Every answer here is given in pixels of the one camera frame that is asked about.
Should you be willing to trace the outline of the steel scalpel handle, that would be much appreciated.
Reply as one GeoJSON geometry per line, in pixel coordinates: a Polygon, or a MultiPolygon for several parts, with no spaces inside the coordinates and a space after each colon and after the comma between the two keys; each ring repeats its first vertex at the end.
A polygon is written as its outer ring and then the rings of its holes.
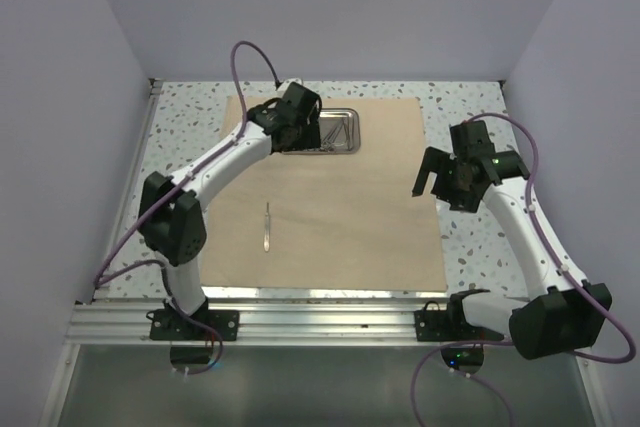
{"type": "Polygon", "coordinates": [[[263,249],[265,253],[269,253],[271,249],[271,213],[269,202],[266,202],[265,207],[263,249]]]}

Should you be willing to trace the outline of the beige cloth wrap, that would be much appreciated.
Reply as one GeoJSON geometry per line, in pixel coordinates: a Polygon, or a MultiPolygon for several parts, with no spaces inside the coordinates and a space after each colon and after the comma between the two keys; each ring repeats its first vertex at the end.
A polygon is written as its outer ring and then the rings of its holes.
{"type": "Polygon", "coordinates": [[[274,154],[233,180],[208,209],[203,285],[446,290],[435,201],[411,193],[426,147],[418,101],[333,99],[330,106],[358,113],[359,150],[274,154]]]}

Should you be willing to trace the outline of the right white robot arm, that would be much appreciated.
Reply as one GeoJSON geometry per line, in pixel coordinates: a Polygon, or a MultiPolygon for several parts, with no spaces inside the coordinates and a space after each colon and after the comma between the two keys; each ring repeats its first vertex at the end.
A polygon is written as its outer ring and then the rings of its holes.
{"type": "Polygon", "coordinates": [[[612,304],[605,284],[593,284],[563,249],[534,198],[533,169],[520,154],[498,151],[482,120],[450,129],[452,152],[425,150],[412,190],[431,193],[453,211],[475,213],[485,206],[515,255],[526,286],[524,300],[469,289],[450,296],[442,326],[457,339],[479,329],[511,340],[527,360],[594,345],[612,304]]]}

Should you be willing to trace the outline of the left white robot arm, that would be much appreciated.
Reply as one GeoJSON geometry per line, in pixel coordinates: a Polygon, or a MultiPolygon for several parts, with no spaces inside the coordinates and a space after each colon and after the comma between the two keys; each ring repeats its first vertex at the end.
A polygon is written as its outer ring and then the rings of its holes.
{"type": "Polygon", "coordinates": [[[207,240],[205,211],[252,165],[274,153],[319,147],[321,110],[318,93],[291,82],[251,109],[242,104],[239,124],[196,161],[170,175],[153,172],[145,179],[135,228],[163,266],[176,311],[172,326],[185,339],[201,337],[208,326],[198,264],[207,240]]]}

